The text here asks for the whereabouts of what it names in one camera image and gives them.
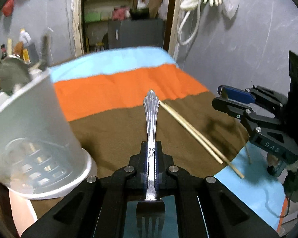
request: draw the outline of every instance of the gray cabinet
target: gray cabinet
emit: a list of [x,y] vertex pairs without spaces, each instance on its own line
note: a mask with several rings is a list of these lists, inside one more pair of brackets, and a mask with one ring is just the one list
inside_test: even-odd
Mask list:
[[109,49],[141,46],[163,47],[164,25],[162,19],[109,21]]

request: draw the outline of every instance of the plastic bag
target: plastic bag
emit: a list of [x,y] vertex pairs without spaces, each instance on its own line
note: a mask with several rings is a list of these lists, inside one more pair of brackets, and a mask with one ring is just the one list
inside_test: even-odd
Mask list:
[[239,5],[239,0],[223,0],[223,13],[230,20],[234,17]]

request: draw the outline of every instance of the red bag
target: red bag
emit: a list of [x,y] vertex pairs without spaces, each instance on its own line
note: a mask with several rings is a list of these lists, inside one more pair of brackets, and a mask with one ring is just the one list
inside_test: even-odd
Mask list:
[[129,10],[129,7],[127,6],[114,8],[114,11],[112,12],[112,20],[125,20],[127,10]]
[[8,0],[4,7],[2,8],[2,12],[4,13],[5,17],[11,16],[14,8],[14,0]]

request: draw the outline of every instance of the metal screw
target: metal screw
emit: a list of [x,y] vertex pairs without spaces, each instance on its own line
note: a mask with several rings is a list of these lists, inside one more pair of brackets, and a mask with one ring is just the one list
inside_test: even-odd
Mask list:
[[96,176],[89,176],[86,178],[86,181],[89,183],[96,182]]
[[216,179],[213,176],[208,176],[207,177],[207,182],[208,183],[215,183],[216,182]]
[[170,166],[169,167],[169,171],[175,173],[175,172],[179,171],[179,167],[177,167],[177,166]]
[[125,167],[125,172],[127,173],[131,173],[135,170],[135,168],[133,166],[126,166]]

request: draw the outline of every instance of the orange cloth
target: orange cloth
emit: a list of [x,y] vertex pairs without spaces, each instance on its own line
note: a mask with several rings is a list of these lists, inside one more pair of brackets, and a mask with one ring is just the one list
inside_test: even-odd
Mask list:
[[54,87],[68,121],[115,108],[142,105],[150,89],[160,100],[174,100],[208,91],[174,64],[60,81]]

